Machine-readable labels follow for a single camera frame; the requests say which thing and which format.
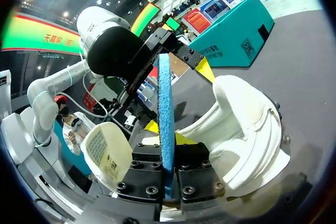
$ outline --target screw head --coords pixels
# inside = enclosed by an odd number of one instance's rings
[[[154,170],[158,170],[160,168],[161,164],[160,163],[153,163],[151,164],[151,167],[154,168]]]
[[[119,182],[119,183],[117,183],[117,189],[118,189],[119,191],[125,190],[126,187],[127,187],[127,185],[126,185],[126,183],[124,183],[124,182]]]
[[[185,194],[185,195],[192,195],[192,194],[194,194],[195,193],[195,187],[193,187],[193,186],[185,186],[185,187],[183,187],[183,189],[182,189],[182,192],[183,192],[183,194]]]
[[[210,167],[210,166],[211,166],[211,163],[210,163],[209,160],[204,160],[204,161],[202,161],[202,167],[203,167],[203,168],[208,168],[208,167]]]
[[[146,188],[146,193],[150,196],[154,196],[159,192],[159,189],[156,186],[149,186]]]
[[[215,183],[215,189],[217,190],[221,190],[221,189],[224,189],[225,185],[223,182],[216,182]]]
[[[136,160],[133,160],[131,162],[131,166],[132,166],[132,168],[138,168],[140,166],[140,162],[136,161]]]

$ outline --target gray floor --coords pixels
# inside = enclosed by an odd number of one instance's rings
[[[291,161],[285,171],[319,180],[336,137],[336,44],[321,10],[275,19],[275,26],[250,68],[214,69],[232,74],[281,104]],[[173,86],[175,127],[182,129],[214,103],[212,88],[192,70]]]

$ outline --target white shirt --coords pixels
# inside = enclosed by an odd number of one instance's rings
[[[72,115],[73,119],[74,118],[79,118],[83,121],[83,123],[78,126],[78,128],[76,129],[76,131],[73,131],[73,129],[71,128],[71,122],[70,124],[68,123],[63,123],[63,138],[67,144],[67,146],[69,147],[69,149],[71,150],[72,153],[74,153],[75,155],[79,155],[80,154],[80,144],[83,142],[85,136],[95,127],[95,124],[92,123],[87,117],[86,115],[84,115],[82,112],[75,112],[74,114],[70,114]],[[76,144],[73,144],[72,141],[69,139],[69,132],[72,131],[76,137]]]

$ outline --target face mask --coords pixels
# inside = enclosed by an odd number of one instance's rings
[[[61,116],[68,116],[69,115],[69,108],[67,106],[63,107],[63,109],[61,109],[58,114],[60,114]]]

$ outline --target teal booth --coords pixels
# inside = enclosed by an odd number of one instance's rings
[[[260,0],[244,0],[220,17],[190,47],[210,67],[249,67],[266,42],[274,20]]]

